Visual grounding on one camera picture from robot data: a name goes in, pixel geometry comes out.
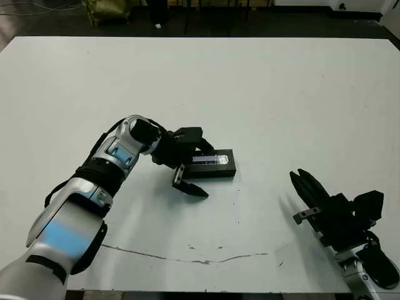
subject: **cable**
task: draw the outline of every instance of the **cable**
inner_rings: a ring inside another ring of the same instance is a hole
[[[41,14],[47,14],[51,13],[53,11],[72,11],[73,9],[80,8],[81,5],[76,5],[76,6],[71,6],[68,8],[64,8],[65,6],[69,6],[70,4],[63,4],[62,6],[58,7],[47,7],[43,6],[39,3],[36,2],[31,2],[31,1],[21,1],[21,2],[14,2],[14,3],[6,3],[0,5],[0,8],[3,8],[5,6],[13,6],[13,5],[33,5],[41,9],[45,9],[46,11],[41,11],[41,12],[34,12],[31,14],[18,14],[18,13],[13,13],[13,12],[0,12],[0,16],[17,16],[17,17],[30,17],[30,16],[40,16]]]

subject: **table surface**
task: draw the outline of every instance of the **table surface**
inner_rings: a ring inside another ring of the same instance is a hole
[[[289,171],[331,194],[385,193],[374,228],[400,265],[400,53],[377,39],[17,37],[0,53],[0,266],[24,251],[45,195],[121,117],[201,126],[232,148],[233,180],[206,200],[143,156],[107,236],[70,289],[346,292]]]

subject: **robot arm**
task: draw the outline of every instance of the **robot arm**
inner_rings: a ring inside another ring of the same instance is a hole
[[[178,168],[196,148],[213,150],[202,133],[200,127],[166,131],[136,115],[117,122],[75,174],[46,198],[29,231],[27,251],[0,271],[0,299],[64,299],[68,276],[93,261],[107,232],[103,218],[139,155],[150,154],[155,163]]]
[[[297,194],[309,207],[293,216],[297,224],[309,221],[323,246],[336,251],[335,260],[356,300],[400,298],[396,265],[384,254],[378,237],[369,229],[381,218],[383,193],[370,191],[348,201],[330,196],[311,174],[290,173]]]

